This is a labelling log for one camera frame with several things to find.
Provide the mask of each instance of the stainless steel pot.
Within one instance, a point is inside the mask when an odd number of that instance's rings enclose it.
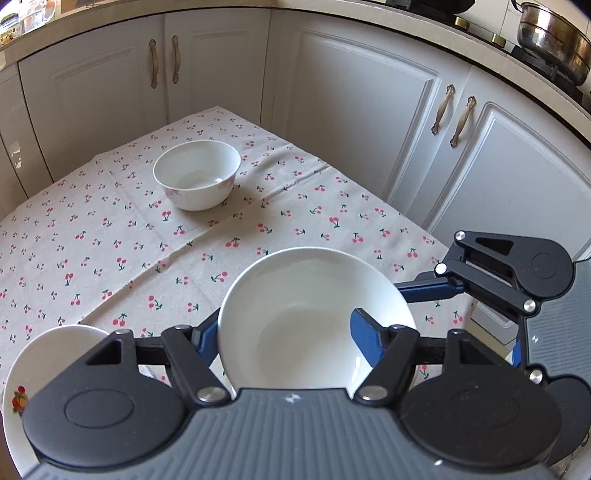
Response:
[[[591,67],[589,39],[571,22],[542,5],[518,5],[515,0],[511,3],[521,12],[519,44],[558,65],[575,85],[582,85]]]

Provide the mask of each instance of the tablecloth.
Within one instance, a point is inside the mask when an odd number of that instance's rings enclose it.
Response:
[[[166,149],[208,138],[240,152],[234,190],[211,210],[178,210],[153,163]],[[222,108],[97,155],[1,222],[2,384],[19,351],[49,328],[81,322],[144,337],[198,325],[248,265],[301,245],[349,252],[392,282],[432,269],[447,251],[321,159]],[[471,306],[463,294],[411,311],[423,335],[445,336]],[[226,382],[219,359],[212,370]],[[158,377],[166,381],[163,369]]]

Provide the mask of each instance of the white cabinet door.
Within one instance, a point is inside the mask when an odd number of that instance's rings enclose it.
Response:
[[[17,65],[0,72],[0,137],[27,196],[53,183],[31,125]]]
[[[550,238],[572,257],[591,238],[591,151],[534,102],[474,67],[477,104],[435,156],[410,218],[450,244],[458,229]],[[459,121],[458,109],[453,121]]]
[[[260,123],[270,14],[265,8],[216,8],[166,14],[171,122],[220,106],[257,125]],[[178,77],[174,75],[176,67]]]
[[[19,64],[31,121],[55,180],[166,124],[162,23],[155,15],[110,25]]]
[[[26,199],[27,195],[14,173],[6,151],[0,148],[0,222]]]
[[[469,65],[354,21],[273,11],[262,126],[318,155],[405,213],[445,136],[431,133],[446,88]]]

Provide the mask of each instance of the ceramic bowl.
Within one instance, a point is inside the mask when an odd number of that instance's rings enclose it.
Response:
[[[236,391],[345,387],[352,397],[371,371],[350,335],[358,307],[383,326],[415,328],[392,282],[353,255],[302,247],[261,258],[235,280],[220,310],[228,380]]]
[[[21,421],[29,398],[107,335],[88,325],[55,327],[31,340],[12,364],[2,399],[2,420],[8,450],[21,476],[38,464]],[[140,372],[154,376],[145,366]]]
[[[195,140],[164,152],[153,172],[171,202],[180,209],[198,211],[228,198],[239,166],[236,148],[215,140]]]

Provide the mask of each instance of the bronze handle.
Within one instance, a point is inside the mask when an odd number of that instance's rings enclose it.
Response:
[[[464,126],[466,125],[466,121],[468,120],[468,116],[470,115],[470,112],[472,111],[472,109],[475,106],[476,106],[476,97],[474,97],[474,96],[469,97],[468,103],[466,104],[466,110],[464,110],[464,113],[460,117],[460,121],[457,123],[456,133],[453,134],[452,139],[449,141],[449,144],[452,146],[452,148],[457,147],[458,140],[460,140],[460,134],[462,133],[462,130],[464,130]]]
[[[178,83],[178,71],[181,69],[181,51],[178,49],[178,37],[173,37],[173,48],[174,48],[174,73],[173,83]]]
[[[150,40],[150,52],[152,52],[152,88],[156,88],[158,86],[158,54],[154,39]]]
[[[447,104],[449,100],[453,97],[453,94],[456,93],[456,88],[453,85],[448,85],[447,90],[445,92],[445,97],[439,105],[439,109],[437,110],[437,116],[435,117],[435,123],[431,127],[431,133],[433,135],[437,135],[439,133],[439,122],[443,118],[443,114],[445,113],[445,109],[447,108]]]

